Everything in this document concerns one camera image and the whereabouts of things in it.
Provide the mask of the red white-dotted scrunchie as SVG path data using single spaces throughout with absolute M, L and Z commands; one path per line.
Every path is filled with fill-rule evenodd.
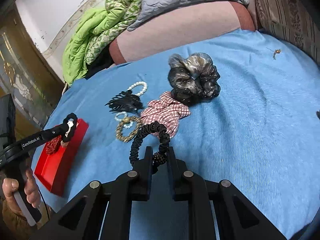
M 62 137 L 59 135 L 58 137 L 55 137 L 51 141 L 47 142 L 46 143 L 46 153 L 47 154 L 56 153 L 61 146 L 61 140 L 62 140 Z

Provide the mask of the red tray box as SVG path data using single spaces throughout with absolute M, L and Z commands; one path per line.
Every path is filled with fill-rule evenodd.
M 78 119 L 75 133 L 66 148 L 60 146 L 53 154 L 46 153 L 46 144 L 40 154 L 34 174 L 50 192 L 62 196 L 73 160 L 88 129 L 83 119 Z

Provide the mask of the black plastic hair comb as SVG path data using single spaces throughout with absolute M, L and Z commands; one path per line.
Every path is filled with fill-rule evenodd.
M 120 92 L 105 105 L 110 108 L 111 112 L 116 113 L 127 112 L 138 114 L 138 111 L 143 109 L 143 103 L 139 96 L 133 94 L 130 89 Z

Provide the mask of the red gingham scrunchie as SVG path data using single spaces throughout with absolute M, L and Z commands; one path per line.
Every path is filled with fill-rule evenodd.
M 151 100 L 140 114 L 142 124 L 157 121 L 167 128 L 170 138 L 177 133 L 179 120 L 190 115 L 189 107 L 171 97 L 171 92 L 162 93 L 158 100 Z

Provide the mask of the black organza scrunchie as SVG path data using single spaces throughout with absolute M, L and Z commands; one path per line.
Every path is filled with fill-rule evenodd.
M 168 64 L 171 97 L 175 100 L 192 106 L 219 96 L 220 86 L 217 81 L 220 74 L 208 54 L 193 53 L 188 58 L 173 54 Z

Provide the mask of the wooden glass-panel door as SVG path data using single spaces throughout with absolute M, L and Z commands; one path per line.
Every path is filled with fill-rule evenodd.
M 1 15 L 1 95 L 11 94 L 13 98 L 17 139 L 43 129 L 63 87 L 33 44 L 13 5 Z

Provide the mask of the blue fleece blanket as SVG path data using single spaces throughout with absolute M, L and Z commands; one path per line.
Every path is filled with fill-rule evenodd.
M 272 58 L 270 49 L 281 49 Z M 291 238 L 319 210 L 319 66 L 294 45 L 259 32 L 236 30 L 76 80 L 47 127 L 69 113 L 88 123 L 59 197 L 59 211 L 89 182 L 115 180 L 131 168 L 130 143 L 116 139 L 117 122 L 105 105 L 138 81 L 148 84 L 146 105 L 171 90 L 168 59 L 206 53 L 220 74 L 217 98 L 190 108 L 170 144 L 178 159 L 204 179 L 230 180 L 280 231 Z

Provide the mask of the green quilted comforter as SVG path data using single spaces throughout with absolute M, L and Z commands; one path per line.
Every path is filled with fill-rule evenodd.
M 140 14 L 142 0 L 105 0 L 104 7 L 88 9 L 68 41 L 62 56 L 68 85 L 83 78 L 103 49 Z

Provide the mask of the pink bolster pillow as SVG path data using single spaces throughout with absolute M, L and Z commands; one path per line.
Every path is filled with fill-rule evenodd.
M 240 3 L 206 2 L 156 16 L 133 31 L 124 31 L 109 46 L 115 64 L 137 61 L 236 29 L 254 31 L 249 11 Z

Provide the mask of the small gold earring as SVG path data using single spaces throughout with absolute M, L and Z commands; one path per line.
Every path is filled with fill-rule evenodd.
M 281 53 L 281 49 L 270 49 L 270 48 L 267 48 L 268 50 L 270 50 L 270 51 L 272 51 L 272 58 L 274 59 L 274 60 L 276 60 L 276 55 L 277 54 L 280 54 Z

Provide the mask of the striped floral headboard cushion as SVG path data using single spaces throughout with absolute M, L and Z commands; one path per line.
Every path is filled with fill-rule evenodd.
M 262 28 L 319 63 L 319 29 L 300 0 L 255 0 Z

